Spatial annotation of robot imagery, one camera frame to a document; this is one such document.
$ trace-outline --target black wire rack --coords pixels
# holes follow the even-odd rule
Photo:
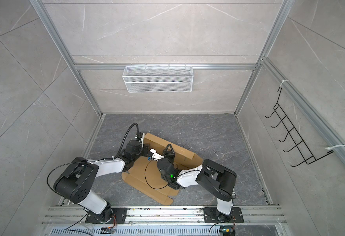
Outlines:
[[[276,128],[278,125],[283,124],[284,127],[285,127],[285,129],[287,130],[287,134],[285,135],[284,140],[283,140],[283,141],[279,140],[279,142],[281,142],[281,143],[284,142],[284,141],[287,139],[288,135],[289,135],[290,138],[293,140],[293,143],[294,143],[293,148],[289,149],[288,151],[283,150],[283,152],[287,153],[287,152],[289,152],[289,151],[292,151],[294,148],[297,148],[297,149],[298,149],[298,152],[301,154],[301,156],[302,156],[302,158],[303,158],[303,161],[300,162],[300,163],[298,163],[297,165],[291,165],[291,167],[297,167],[297,166],[301,165],[301,164],[304,163],[304,162],[307,163],[307,165],[309,165],[309,164],[311,164],[311,163],[313,163],[313,162],[316,162],[316,161],[318,161],[318,160],[320,160],[320,159],[322,159],[322,158],[324,158],[324,157],[330,155],[331,153],[333,153],[334,151],[331,150],[331,151],[328,151],[324,156],[322,156],[322,157],[320,157],[320,158],[316,158],[316,157],[314,156],[314,154],[313,154],[312,151],[309,149],[309,147],[307,146],[307,144],[306,144],[305,141],[303,140],[302,136],[300,135],[300,133],[299,133],[298,130],[296,129],[296,127],[293,125],[292,121],[289,119],[289,117],[287,116],[287,114],[285,113],[285,111],[283,110],[283,108],[282,108],[282,107],[280,106],[280,104],[279,104],[279,99],[280,99],[280,94],[281,94],[281,87],[277,90],[277,92],[279,93],[279,97],[277,98],[277,102],[276,102],[276,104],[275,104],[274,107],[273,107],[273,112],[272,112],[272,114],[271,114],[270,116],[268,116],[268,117],[266,116],[266,118],[270,118],[274,113],[276,113],[276,115],[277,115],[277,116],[279,117],[279,119],[280,119],[280,122],[279,122],[276,126],[274,126],[274,127],[271,126],[271,128]],[[284,114],[282,118],[281,118],[281,116],[279,115],[279,113],[276,111],[278,108],[279,108],[279,109],[282,111],[282,113]],[[287,121],[289,121],[290,125],[285,125],[285,123],[284,123],[284,121],[283,121],[284,119],[287,120]],[[292,132],[293,132],[293,131],[297,132],[298,136],[300,137],[301,140],[300,140],[299,142],[295,141],[294,138],[292,137]],[[304,146],[304,147],[307,148],[310,157],[308,157],[308,158],[305,158],[305,157],[304,157],[304,155],[302,154],[303,152],[302,152],[302,150],[301,150],[300,147],[299,147],[299,144],[303,144],[302,146]]]

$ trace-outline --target black metal hook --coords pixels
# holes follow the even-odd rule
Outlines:
[[[313,162],[316,162],[316,161],[318,161],[318,160],[320,160],[320,159],[326,157],[327,155],[330,155],[331,153],[333,153],[334,151],[331,150],[331,151],[328,151],[328,152],[326,153],[326,155],[324,155],[324,156],[322,156],[322,157],[320,157],[320,158],[315,158],[314,154],[312,153],[312,151],[309,149],[309,147],[307,146],[307,144],[306,144],[305,141],[303,140],[301,134],[298,132],[298,130],[296,129],[296,127],[293,125],[292,121],[289,119],[289,117],[287,116],[287,114],[285,113],[285,111],[283,110],[283,108],[280,106],[280,104],[279,104],[279,99],[280,99],[280,95],[281,95],[281,90],[282,90],[281,87],[279,87],[279,89],[277,90],[277,92],[279,93],[279,96],[277,97],[277,102],[276,102],[276,104],[273,106],[273,112],[272,112],[272,114],[271,114],[270,116],[268,116],[268,117],[267,117],[267,116],[265,116],[265,117],[266,117],[266,118],[270,118],[274,113],[276,113],[276,115],[277,115],[277,116],[279,117],[279,119],[280,119],[280,122],[279,122],[276,126],[274,126],[274,127],[271,126],[271,128],[276,128],[280,123],[282,123],[282,124],[284,125],[285,129],[287,130],[287,134],[286,134],[284,140],[283,140],[283,141],[279,140],[279,141],[280,141],[281,143],[284,142],[284,141],[287,139],[288,135],[289,135],[290,138],[293,140],[294,146],[293,146],[291,149],[289,149],[288,151],[283,150],[283,152],[287,153],[287,152],[289,152],[289,151],[291,151],[291,150],[293,150],[294,148],[297,147],[299,153],[301,154],[301,156],[302,156],[302,158],[303,158],[303,161],[300,162],[300,163],[298,163],[297,165],[291,165],[291,167],[297,167],[297,166],[301,165],[301,164],[304,163],[304,162],[305,162],[307,165],[309,165],[309,164],[311,164],[311,163],[313,163]],[[278,112],[277,112],[277,109],[278,109],[278,108],[280,108],[281,111],[283,112],[283,114],[284,114],[284,117],[283,117],[283,118],[281,118],[280,115],[278,114]],[[285,118],[288,119],[288,121],[289,121],[290,124],[292,125],[292,127],[293,127],[292,129],[288,130],[287,126],[284,124],[283,120],[284,120]],[[299,143],[296,143],[296,141],[293,139],[293,137],[292,137],[292,135],[291,135],[291,131],[292,131],[292,130],[296,130],[298,136],[300,137],[301,141],[300,141]],[[298,146],[298,145],[301,144],[301,143],[303,143],[303,144],[305,145],[305,147],[307,148],[307,150],[310,152],[310,155],[311,155],[311,156],[310,156],[309,158],[305,158],[305,157],[303,156],[303,154],[302,154],[302,152],[301,152],[301,150],[300,150],[300,147]]]

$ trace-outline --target orange wire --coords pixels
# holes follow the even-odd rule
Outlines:
[[[116,215],[114,215],[114,219],[113,219],[113,226],[109,226],[109,229],[113,229],[115,227],[115,223],[116,223]]]
[[[233,227],[231,229],[234,229],[235,225],[236,225],[236,218],[233,216],[233,219],[234,219],[234,224],[233,224]]]

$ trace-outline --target ventilation grille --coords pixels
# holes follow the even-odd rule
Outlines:
[[[126,66],[123,79],[128,92],[191,92],[191,66]]]
[[[208,235],[210,225],[205,226],[123,226],[118,227],[113,234],[101,234],[101,226],[95,226],[93,230],[89,230],[85,227],[77,226],[71,229],[84,231],[94,236],[163,236],[163,235],[175,235],[175,236],[198,236]],[[68,236],[68,235],[87,235],[83,232],[67,231],[66,227],[55,226],[52,229],[50,236]],[[209,235],[217,236],[220,233],[220,226],[215,225]]]

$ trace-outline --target black mounting plate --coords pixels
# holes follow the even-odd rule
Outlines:
[[[123,224],[125,222],[126,218],[126,213],[127,213],[127,208],[117,208],[114,207],[112,208],[112,215],[116,216],[116,223],[117,224]],[[113,224],[113,217],[107,222],[107,224]],[[85,223],[93,223],[93,224],[102,224],[100,222],[101,220],[97,218],[95,214],[88,214],[86,217]]]
[[[205,223],[220,223],[217,217],[215,217],[217,213],[216,207],[205,207],[204,208],[204,221]],[[233,216],[236,219],[236,223],[244,223],[243,214],[241,208],[233,207]],[[234,223],[233,217],[230,219],[228,223]]]

